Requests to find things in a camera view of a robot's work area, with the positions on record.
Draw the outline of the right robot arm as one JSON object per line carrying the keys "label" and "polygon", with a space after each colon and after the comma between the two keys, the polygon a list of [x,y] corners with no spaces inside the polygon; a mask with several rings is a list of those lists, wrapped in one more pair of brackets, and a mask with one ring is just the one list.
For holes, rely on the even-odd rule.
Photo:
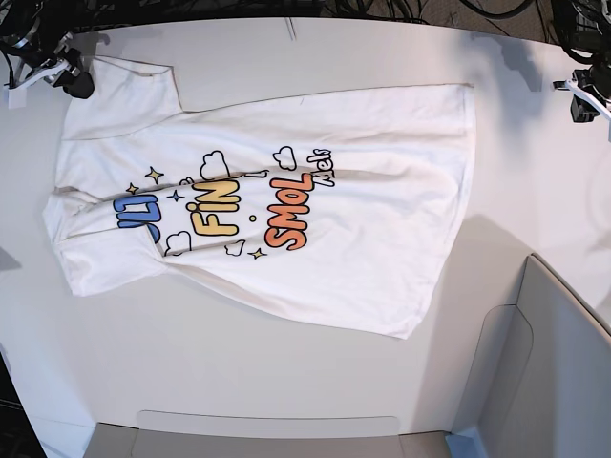
{"label": "right robot arm", "polygon": [[82,54],[71,46],[81,1],[3,1],[1,55],[9,81],[3,93],[9,108],[26,105],[27,89],[38,81],[87,99],[95,89]]}

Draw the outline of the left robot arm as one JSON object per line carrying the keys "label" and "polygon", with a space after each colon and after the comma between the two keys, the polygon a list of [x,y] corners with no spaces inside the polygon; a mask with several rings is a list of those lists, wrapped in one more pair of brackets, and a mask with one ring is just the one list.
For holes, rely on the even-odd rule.
{"label": "left robot arm", "polygon": [[575,123],[597,116],[610,118],[610,3],[608,1],[554,1],[553,27],[558,44],[582,65],[553,88],[570,92]]}

